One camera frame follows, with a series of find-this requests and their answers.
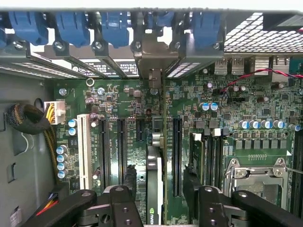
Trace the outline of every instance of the red wire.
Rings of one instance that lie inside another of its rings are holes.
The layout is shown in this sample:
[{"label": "red wire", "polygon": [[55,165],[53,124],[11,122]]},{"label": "red wire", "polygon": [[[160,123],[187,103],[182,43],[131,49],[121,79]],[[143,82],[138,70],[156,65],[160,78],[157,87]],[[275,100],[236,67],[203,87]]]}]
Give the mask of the red wire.
[{"label": "red wire", "polygon": [[36,214],[36,216],[38,216],[38,215],[42,214],[44,211],[46,211],[46,210],[50,209],[51,207],[53,207],[53,206],[54,206],[54,205],[56,205],[57,203],[58,203],[58,201],[55,201],[54,203],[52,203],[52,204],[51,204],[51,205],[49,205],[48,207],[43,208],[43,210],[39,211],[39,212]]}]

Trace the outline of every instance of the pcie slot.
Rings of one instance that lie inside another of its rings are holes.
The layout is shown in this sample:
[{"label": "pcie slot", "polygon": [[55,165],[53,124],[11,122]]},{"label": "pcie slot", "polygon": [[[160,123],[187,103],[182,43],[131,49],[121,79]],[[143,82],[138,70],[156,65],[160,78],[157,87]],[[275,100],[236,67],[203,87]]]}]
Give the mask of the pcie slot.
[{"label": "pcie slot", "polygon": [[80,189],[92,189],[89,114],[77,115]]},{"label": "pcie slot", "polygon": [[127,168],[127,125],[124,118],[117,119],[118,133],[118,179],[119,184],[122,184]]},{"label": "pcie slot", "polygon": [[109,137],[108,137],[108,121],[106,119],[99,120],[99,155],[101,170],[101,191],[110,185],[110,157],[109,157]]},{"label": "pcie slot", "polygon": [[144,141],[144,119],[136,120],[137,141]]},{"label": "pcie slot", "polygon": [[172,164],[173,164],[173,195],[182,195],[182,119],[173,119],[173,145],[172,145]]}]

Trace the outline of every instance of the black pcie slot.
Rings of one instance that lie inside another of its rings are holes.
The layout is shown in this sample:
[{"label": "black pcie slot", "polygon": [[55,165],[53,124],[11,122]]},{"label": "black pcie slot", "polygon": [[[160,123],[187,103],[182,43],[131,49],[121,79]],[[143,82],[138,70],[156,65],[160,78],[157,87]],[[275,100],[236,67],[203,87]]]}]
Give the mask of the black pcie slot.
[{"label": "black pcie slot", "polygon": [[99,120],[99,155],[101,171],[101,191],[110,185],[110,157],[109,157],[109,137],[108,122],[106,119]]},{"label": "black pcie slot", "polygon": [[[293,168],[303,171],[303,130],[295,132]],[[303,217],[303,175],[293,172],[290,212]]]},{"label": "black pcie slot", "polygon": [[136,120],[137,141],[144,141],[144,119]]},{"label": "black pcie slot", "polygon": [[182,195],[182,119],[173,119],[173,145],[172,145],[172,164],[173,164],[173,195]]},{"label": "black pcie slot", "polygon": [[127,168],[127,125],[124,118],[117,119],[118,133],[118,179],[119,184],[123,183]]}]

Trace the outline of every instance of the cable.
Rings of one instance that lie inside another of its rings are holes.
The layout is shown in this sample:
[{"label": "cable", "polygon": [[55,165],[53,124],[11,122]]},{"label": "cable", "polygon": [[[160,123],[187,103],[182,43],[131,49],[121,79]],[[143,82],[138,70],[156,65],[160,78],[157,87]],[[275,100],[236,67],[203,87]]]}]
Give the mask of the cable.
[{"label": "cable", "polygon": [[271,68],[259,69],[259,70],[256,70],[256,71],[254,71],[254,72],[251,72],[251,73],[249,73],[249,74],[240,76],[238,79],[236,79],[236,80],[230,82],[229,84],[227,84],[227,86],[226,86],[225,88],[223,88],[221,91],[224,92],[224,91],[226,91],[227,87],[229,87],[229,86],[231,86],[231,85],[237,83],[239,80],[245,79],[245,78],[247,78],[247,77],[252,76],[252,75],[255,74],[255,73],[263,72],[263,71],[273,72],[273,73],[276,73],[276,74],[283,75],[283,76],[285,76],[285,77],[292,77],[292,78],[295,78],[295,79],[303,79],[303,75],[291,75],[291,74],[288,74],[288,73],[281,72],[281,71],[279,71],[279,70],[273,70],[273,69],[271,69]]}]

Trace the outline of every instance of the power connector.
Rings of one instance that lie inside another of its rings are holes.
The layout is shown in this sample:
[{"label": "power connector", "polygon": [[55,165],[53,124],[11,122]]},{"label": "power connector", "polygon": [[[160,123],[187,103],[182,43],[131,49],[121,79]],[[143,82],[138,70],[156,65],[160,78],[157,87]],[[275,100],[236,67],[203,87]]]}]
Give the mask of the power connector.
[{"label": "power connector", "polygon": [[44,111],[46,110],[47,105],[52,105],[54,108],[54,111],[52,112],[53,120],[51,121],[51,124],[61,124],[66,121],[65,119],[65,101],[51,101],[51,102],[44,102]]}]

